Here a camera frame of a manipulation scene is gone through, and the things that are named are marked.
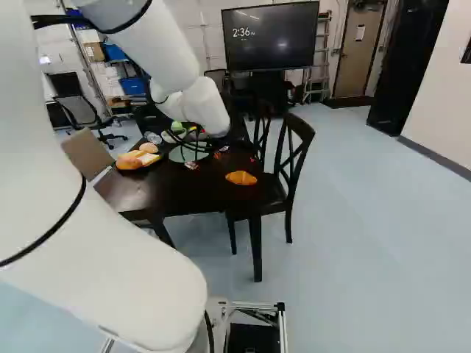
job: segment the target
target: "wooden chair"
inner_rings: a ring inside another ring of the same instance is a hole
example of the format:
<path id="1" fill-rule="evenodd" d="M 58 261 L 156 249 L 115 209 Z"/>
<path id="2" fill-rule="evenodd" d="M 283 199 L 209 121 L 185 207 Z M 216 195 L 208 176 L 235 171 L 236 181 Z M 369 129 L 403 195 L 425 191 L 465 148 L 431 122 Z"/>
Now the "wooden chair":
<path id="1" fill-rule="evenodd" d="M 61 144 L 67 157 L 88 181 L 93 180 L 115 160 L 98 141 L 89 128 L 85 127 L 64 140 Z"/>
<path id="2" fill-rule="evenodd" d="M 273 106 L 267 101 L 258 101 L 258 114 L 255 119 L 252 144 L 255 151 L 255 156 L 257 157 L 262 167 L 265 167 L 266 144 L 268 142 L 274 110 L 275 109 Z"/>
<path id="3" fill-rule="evenodd" d="M 295 149 L 293 147 L 293 132 L 301 140 L 300 145 Z M 262 279 L 261 216 L 284 211 L 286 242 L 293 242 L 291 236 L 291 214 L 293 210 L 294 197 L 302 166 L 315 134 L 314 129 L 301 118 L 292 113 L 286 113 L 283 116 L 283 125 L 280 130 L 280 137 L 278 138 L 275 166 L 273 169 L 274 172 L 273 174 L 264 173 L 263 177 L 258 180 L 257 183 L 257 188 L 260 188 L 261 190 L 261 199 L 254 200 L 255 205 L 248 207 L 245 211 L 226 211 L 233 254 L 237 253 L 234 222 L 245 219 L 249 220 L 256 282 L 260 282 Z M 288 137 L 289 155 L 282 161 L 283 145 L 285 143 L 286 136 Z M 286 192 L 280 177 L 284 178 L 286 181 L 288 192 Z"/>

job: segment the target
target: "door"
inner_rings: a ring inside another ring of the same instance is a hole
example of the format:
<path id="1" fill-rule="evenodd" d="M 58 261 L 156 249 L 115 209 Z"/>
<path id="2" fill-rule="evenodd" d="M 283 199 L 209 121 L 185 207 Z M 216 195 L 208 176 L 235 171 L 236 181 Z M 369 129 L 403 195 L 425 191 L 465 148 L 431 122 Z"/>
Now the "door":
<path id="1" fill-rule="evenodd" d="M 383 11 L 383 4 L 357 7 L 350 2 L 344 45 L 333 92 L 335 98 L 364 95 L 380 34 Z"/>

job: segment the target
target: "table leg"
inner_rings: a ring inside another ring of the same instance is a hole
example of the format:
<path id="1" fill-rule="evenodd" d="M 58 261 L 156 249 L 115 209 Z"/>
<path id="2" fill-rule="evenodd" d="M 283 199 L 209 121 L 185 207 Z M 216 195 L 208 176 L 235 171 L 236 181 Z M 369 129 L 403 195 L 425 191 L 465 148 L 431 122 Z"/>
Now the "table leg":
<path id="1" fill-rule="evenodd" d="M 254 281 L 262 282 L 262 218 L 260 215 L 249 219 L 250 242 L 252 244 L 252 258 Z"/>
<path id="2" fill-rule="evenodd" d="M 155 234 L 168 246 L 175 249 L 175 244 L 170 238 L 170 234 L 163 224 L 163 217 L 161 215 L 153 215 L 149 217 L 149 222 L 152 224 Z"/>

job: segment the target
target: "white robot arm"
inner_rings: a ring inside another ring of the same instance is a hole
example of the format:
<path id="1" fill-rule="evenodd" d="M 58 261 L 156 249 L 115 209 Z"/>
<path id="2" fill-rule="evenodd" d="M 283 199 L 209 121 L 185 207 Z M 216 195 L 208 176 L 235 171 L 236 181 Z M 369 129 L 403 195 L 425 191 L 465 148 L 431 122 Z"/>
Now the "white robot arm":
<path id="1" fill-rule="evenodd" d="M 162 0 L 75 0 L 153 77 L 171 118 L 225 134 L 215 84 L 198 77 L 193 52 Z M 135 16 L 146 11 L 142 16 Z M 139 352 L 183 353 L 207 301 L 200 270 L 114 212 L 54 139 L 22 0 L 0 12 L 0 279 L 61 307 Z"/>
<path id="2" fill-rule="evenodd" d="M 168 117 L 202 125 L 217 138 L 226 135 L 229 115 L 212 79 L 199 64 L 162 0 L 74 0 L 82 14 L 109 35 L 151 77 L 152 98 Z"/>

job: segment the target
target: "bread roll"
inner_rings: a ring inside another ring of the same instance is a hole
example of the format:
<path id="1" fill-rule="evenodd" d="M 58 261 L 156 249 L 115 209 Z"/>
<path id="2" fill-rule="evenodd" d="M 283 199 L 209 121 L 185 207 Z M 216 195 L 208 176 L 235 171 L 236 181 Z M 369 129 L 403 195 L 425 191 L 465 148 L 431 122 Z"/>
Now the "bread roll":
<path id="1" fill-rule="evenodd" d="M 157 153 L 159 148 L 152 142 L 146 142 L 139 146 L 139 151 L 144 151 L 147 153 Z"/>
<path id="2" fill-rule="evenodd" d="M 142 162 L 136 157 L 123 156 L 117 159 L 116 167 L 122 171 L 132 171 L 142 167 Z"/>

